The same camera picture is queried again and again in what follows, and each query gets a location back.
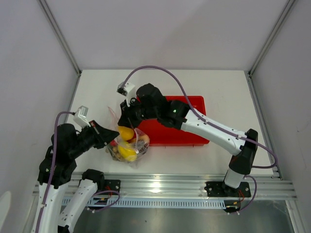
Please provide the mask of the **purple sweet potato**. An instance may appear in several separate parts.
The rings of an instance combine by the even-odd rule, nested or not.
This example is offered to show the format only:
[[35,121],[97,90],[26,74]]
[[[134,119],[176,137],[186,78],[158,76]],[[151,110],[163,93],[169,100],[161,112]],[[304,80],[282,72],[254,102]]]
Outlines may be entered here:
[[144,150],[149,147],[150,138],[148,135],[140,135],[139,137],[133,138],[128,141],[130,145],[136,150]]

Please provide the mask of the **yellow lemon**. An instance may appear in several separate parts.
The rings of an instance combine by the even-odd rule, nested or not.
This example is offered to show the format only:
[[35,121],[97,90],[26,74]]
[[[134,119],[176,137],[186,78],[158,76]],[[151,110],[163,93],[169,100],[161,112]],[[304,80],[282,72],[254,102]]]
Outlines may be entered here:
[[120,137],[123,141],[131,140],[134,137],[134,130],[125,126],[118,127]]
[[128,142],[118,144],[118,150],[127,162],[134,162],[138,157],[136,150]]

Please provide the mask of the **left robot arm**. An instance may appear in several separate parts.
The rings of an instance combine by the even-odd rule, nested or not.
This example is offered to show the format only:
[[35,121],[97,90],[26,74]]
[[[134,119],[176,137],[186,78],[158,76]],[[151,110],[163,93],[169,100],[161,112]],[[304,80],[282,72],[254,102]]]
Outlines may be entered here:
[[62,200],[77,167],[76,159],[91,148],[102,149],[119,136],[90,121],[80,132],[72,124],[56,125],[44,160],[39,166],[39,198],[33,223],[34,233],[71,233],[94,194],[105,190],[104,173],[87,169],[77,192],[64,210]]

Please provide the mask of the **red chili pepper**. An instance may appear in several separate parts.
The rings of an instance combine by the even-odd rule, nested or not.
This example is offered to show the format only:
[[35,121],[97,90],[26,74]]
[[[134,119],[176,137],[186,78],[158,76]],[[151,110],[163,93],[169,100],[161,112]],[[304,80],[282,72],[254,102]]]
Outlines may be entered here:
[[116,146],[118,145],[117,140],[111,141],[111,142],[110,142],[110,145],[111,145],[112,147],[116,147]]

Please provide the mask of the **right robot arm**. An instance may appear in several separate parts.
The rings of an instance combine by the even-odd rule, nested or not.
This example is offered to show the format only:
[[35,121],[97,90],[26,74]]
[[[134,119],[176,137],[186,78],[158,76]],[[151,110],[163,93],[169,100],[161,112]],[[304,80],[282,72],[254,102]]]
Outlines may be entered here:
[[214,121],[190,103],[167,100],[160,90],[148,83],[139,89],[131,83],[121,83],[117,92],[125,96],[120,104],[118,125],[136,128],[143,121],[155,119],[166,128],[192,133],[207,139],[228,151],[232,157],[223,182],[208,192],[223,197],[238,194],[244,176],[250,174],[257,152],[258,132],[231,129]]

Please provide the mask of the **clear pink-dotted zip bag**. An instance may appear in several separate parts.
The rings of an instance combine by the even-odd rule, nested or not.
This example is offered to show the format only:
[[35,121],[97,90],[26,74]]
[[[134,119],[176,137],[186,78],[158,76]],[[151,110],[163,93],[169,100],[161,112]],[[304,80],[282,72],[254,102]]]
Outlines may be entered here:
[[119,117],[108,107],[111,130],[117,131],[119,135],[108,144],[105,151],[110,154],[114,161],[124,163],[136,168],[140,160],[145,157],[149,145],[149,136],[138,128],[119,126]]

